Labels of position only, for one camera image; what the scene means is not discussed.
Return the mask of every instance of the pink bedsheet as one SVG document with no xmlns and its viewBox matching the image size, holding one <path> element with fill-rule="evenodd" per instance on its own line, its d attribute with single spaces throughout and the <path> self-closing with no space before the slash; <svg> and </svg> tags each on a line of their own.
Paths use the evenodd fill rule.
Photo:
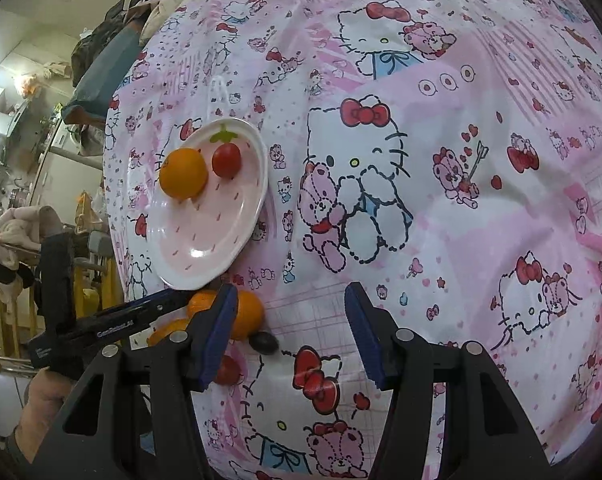
<svg viewBox="0 0 602 480">
<path fill-rule="evenodd" d="M 145 238 L 164 156 L 226 116 L 270 146 L 264 209 L 224 279 L 264 300 L 281 352 L 230 344 L 241 383 L 195 396 L 227 478 L 367 476 L 390 395 L 345 318 L 353 280 L 399 326 L 491 349 L 548 459 L 598 420 L 602 37 L 577 0 L 185 0 L 110 108 L 130 299 L 163 286 Z M 309 367 L 318 393 L 295 375 Z M 425 478 L 443 384 L 433 397 Z"/>
</svg>

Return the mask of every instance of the plush toy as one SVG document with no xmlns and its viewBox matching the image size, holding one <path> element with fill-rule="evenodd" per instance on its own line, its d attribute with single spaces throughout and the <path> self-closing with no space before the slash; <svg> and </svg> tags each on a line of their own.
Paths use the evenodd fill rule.
<svg viewBox="0 0 602 480">
<path fill-rule="evenodd" d="M 0 216 L 0 300 L 16 305 L 24 288 L 32 286 L 34 275 L 21 263 L 18 249 L 41 250 L 41 239 L 62 232 L 56 211 L 50 206 L 10 208 Z"/>
</svg>

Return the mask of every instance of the orange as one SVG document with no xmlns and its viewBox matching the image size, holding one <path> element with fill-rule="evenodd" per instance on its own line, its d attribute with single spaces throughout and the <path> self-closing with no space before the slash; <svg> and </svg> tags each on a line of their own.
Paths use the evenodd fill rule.
<svg viewBox="0 0 602 480">
<path fill-rule="evenodd" d="M 200 290 L 188 303 L 188 317 L 201 310 L 207 310 L 217 295 L 216 290 Z M 242 341 L 257 332 L 263 323 L 264 309 L 261 300 L 250 290 L 239 291 L 239 305 L 230 339 Z"/>
<path fill-rule="evenodd" d="M 185 330 L 190 322 L 189 319 L 175 319 L 169 322 L 166 326 L 161 327 L 148 338 L 148 346 L 154 346 L 165 336 L 170 335 L 176 330 Z"/>
<path fill-rule="evenodd" d="M 207 310 L 212 306 L 217 295 L 216 290 L 200 290 L 188 302 L 188 318 L 194 316 L 201 310 Z"/>
<path fill-rule="evenodd" d="M 179 148 L 169 153 L 159 170 L 163 192 L 180 201 L 196 197 L 206 183 L 206 161 L 199 150 L 193 148 Z"/>
<path fill-rule="evenodd" d="M 236 341 L 248 339 L 261 327 L 264 314 L 263 303 L 258 296 L 250 290 L 240 290 L 239 309 L 230 337 Z"/>
</svg>

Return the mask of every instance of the pink plate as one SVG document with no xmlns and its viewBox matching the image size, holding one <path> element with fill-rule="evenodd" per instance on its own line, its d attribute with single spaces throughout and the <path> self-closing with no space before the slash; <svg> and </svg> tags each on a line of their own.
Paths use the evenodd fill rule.
<svg viewBox="0 0 602 480">
<path fill-rule="evenodd" d="M 222 126 L 236 136 L 220 134 Z M 241 150 L 241 170 L 232 180 L 212 171 L 212 154 L 224 141 Z M 206 187 L 195 200 L 179 203 L 157 184 L 148 214 L 148 244 L 164 282 L 196 290 L 225 272 L 250 239 L 268 188 L 267 152 L 257 129 L 236 118 L 203 126 L 182 147 L 201 151 Z"/>
</svg>

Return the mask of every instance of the cherry tomato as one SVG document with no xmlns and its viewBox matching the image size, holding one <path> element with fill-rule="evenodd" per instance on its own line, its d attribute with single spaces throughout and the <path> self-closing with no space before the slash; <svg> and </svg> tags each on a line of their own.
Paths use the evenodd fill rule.
<svg viewBox="0 0 602 480">
<path fill-rule="evenodd" d="M 238 383 L 240 378 L 241 368 L 239 368 L 237 362 L 229 355 L 224 355 L 221 358 L 221 365 L 214 381 L 224 386 L 232 386 L 232 384 Z"/>
<path fill-rule="evenodd" d="M 232 178 L 241 170 L 241 150 L 233 142 L 225 142 L 212 155 L 212 171 L 221 178 Z"/>
</svg>

